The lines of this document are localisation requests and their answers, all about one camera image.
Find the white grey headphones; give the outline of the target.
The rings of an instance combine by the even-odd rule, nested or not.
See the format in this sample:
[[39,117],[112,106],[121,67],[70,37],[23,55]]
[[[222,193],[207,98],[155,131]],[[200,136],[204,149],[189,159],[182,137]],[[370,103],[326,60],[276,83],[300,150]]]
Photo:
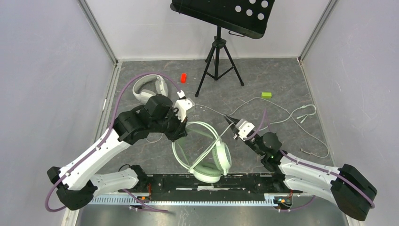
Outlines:
[[[146,89],[151,82],[154,82],[156,91]],[[141,104],[146,104],[148,100],[156,94],[161,94],[166,97],[169,96],[166,81],[162,76],[157,74],[149,74],[138,79],[133,85],[132,93]]]

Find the green headphones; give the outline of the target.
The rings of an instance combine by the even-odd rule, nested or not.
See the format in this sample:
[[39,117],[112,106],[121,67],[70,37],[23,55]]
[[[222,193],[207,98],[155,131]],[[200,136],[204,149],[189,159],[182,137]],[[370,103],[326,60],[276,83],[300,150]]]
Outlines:
[[207,184],[218,182],[221,176],[229,173],[232,166],[230,150],[222,140],[224,132],[219,134],[213,126],[202,121],[189,122],[187,126],[188,131],[210,138],[212,142],[193,163],[189,163],[180,141],[177,140],[172,143],[175,159],[198,181]]

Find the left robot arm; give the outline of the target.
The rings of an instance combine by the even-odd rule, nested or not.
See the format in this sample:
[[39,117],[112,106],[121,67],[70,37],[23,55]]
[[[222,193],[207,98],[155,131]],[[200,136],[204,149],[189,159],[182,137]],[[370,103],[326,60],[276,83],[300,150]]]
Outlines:
[[186,97],[173,103],[164,95],[152,96],[145,105],[122,112],[105,133],[84,153],[63,167],[51,167],[47,175],[59,201],[70,210],[79,210],[95,197],[110,192],[145,192],[149,179],[139,165],[109,174],[97,172],[113,157],[146,139],[151,133],[176,141],[187,136],[187,114],[194,102]]

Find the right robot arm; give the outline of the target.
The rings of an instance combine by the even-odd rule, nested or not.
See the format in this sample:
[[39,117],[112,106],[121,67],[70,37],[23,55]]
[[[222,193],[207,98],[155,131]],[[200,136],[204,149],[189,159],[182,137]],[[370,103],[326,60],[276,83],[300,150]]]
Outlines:
[[245,119],[224,115],[235,140],[242,140],[261,156],[261,164],[273,174],[272,187],[277,192],[287,189],[325,199],[341,212],[365,221],[375,208],[377,189],[352,165],[326,166],[301,159],[285,150],[276,133],[259,135],[259,129]]

